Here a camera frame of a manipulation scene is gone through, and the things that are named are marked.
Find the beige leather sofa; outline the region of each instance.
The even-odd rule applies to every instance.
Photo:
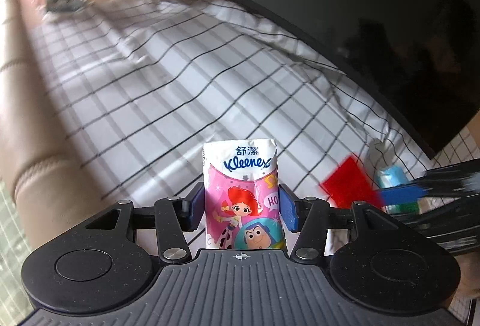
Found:
[[[0,174],[33,248],[104,208],[53,116],[19,0],[0,0]]]

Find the black tv screen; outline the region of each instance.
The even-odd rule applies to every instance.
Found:
[[[480,0],[233,0],[369,92],[429,156],[480,108]]]

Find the checkered bedsheet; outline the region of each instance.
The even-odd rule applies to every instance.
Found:
[[[300,197],[325,197],[319,182],[351,153],[372,183],[392,164],[415,178],[480,157],[465,128],[430,161],[331,62],[224,0],[112,0],[31,39],[66,138],[111,202],[185,196],[212,140],[275,138],[280,181]],[[187,234],[193,253],[203,232]]]

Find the kleenex logo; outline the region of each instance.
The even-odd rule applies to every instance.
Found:
[[[227,168],[229,171],[232,172],[238,168],[248,168],[250,166],[258,166],[260,168],[269,168],[271,161],[272,161],[271,158],[265,161],[264,159],[261,159],[261,158],[239,159],[237,156],[233,156],[233,158],[229,159],[229,163],[224,161],[223,164],[225,165],[225,168]]]

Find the red object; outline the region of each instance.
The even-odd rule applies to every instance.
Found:
[[[352,156],[341,163],[320,187],[330,195],[339,209],[349,209],[356,200],[363,200],[378,208],[383,207],[382,199],[371,188],[366,174]]]

